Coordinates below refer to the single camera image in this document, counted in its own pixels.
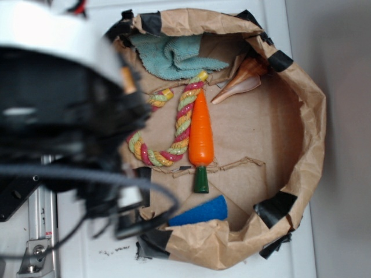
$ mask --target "blue foam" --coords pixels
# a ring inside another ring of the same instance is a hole
[[[182,214],[179,214],[169,220],[169,226],[180,226],[186,224],[195,224],[213,219],[225,220],[228,217],[227,202],[223,195],[200,204]]]

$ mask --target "orange carrot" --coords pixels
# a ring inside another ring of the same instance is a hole
[[[208,105],[202,88],[194,103],[188,148],[190,162],[196,166],[194,191],[209,193],[206,166],[213,162],[214,143]]]

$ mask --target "rope toy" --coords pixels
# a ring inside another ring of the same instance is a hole
[[[206,78],[208,78],[208,73],[201,71],[184,88],[177,108],[175,139],[170,148],[165,151],[148,149],[139,131],[128,137],[126,141],[128,142],[129,149],[138,160],[141,160],[147,166],[161,167],[171,166],[174,162],[182,159],[188,149],[194,101]],[[173,96],[174,94],[170,89],[153,94],[148,101],[152,105],[152,111],[163,107]]]

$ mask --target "blue towel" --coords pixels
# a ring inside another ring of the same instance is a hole
[[[195,224],[213,219],[224,220],[228,217],[227,202],[223,195],[200,204],[169,220],[169,226]]]
[[[139,52],[146,70],[165,80],[188,79],[202,70],[219,71],[228,64],[213,58],[198,57],[202,35],[153,36],[138,34],[130,41]]]

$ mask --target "wire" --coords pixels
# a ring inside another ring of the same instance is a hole
[[[79,0],[74,6],[70,7],[67,12],[74,14],[85,13],[86,0]]]
[[[151,183],[147,179],[143,178],[129,178],[122,174],[117,173],[109,173],[103,172],[100,170],[89,170],[89,169],[79,169],[79,168],[72,168],[63,165],[38,165],[38,164],[0,164],[0,175],[5,176],[23,176],[29,177],[37,175],[41,178],[50,178],[54,180],[75,180],[75,181],[89,181],[89,182],[96,182],[101,184],[107,185],[115,185],[115,186],[122,186],[122,187],[131,187],[137,186],[144,190],[151,190],[154,189],[159,193],[166,196],[173,202],[173,206],[170,209],[155,218],[144,221],[134,223],[131,226],[125,228],[122,231],[117,231],[116,237],[119,239],[124,239],[130,236],[137,235],[139,233],[146,232],[150,229],[153,229],[156,226],[167,221],[170,216],[175,213],[175,211],[179,208],[179,202],[176,197],[163,188],[162,186]],[[59,249],[64,243],[66,243],[74,233],[80,228],[83,222],[88,218],[89,212],[87,211],[86,214],[81,218],[78,222],[76,227],[60,242],[56,243],[55,246],[48,248],[45,252],[48,254],[54,250]],[[37,257],[36,255],[30,256],[16,256],[16,255],[7,255],[7,254],[0,254],[0,258],[3,259],[23,259],[24,257]]]

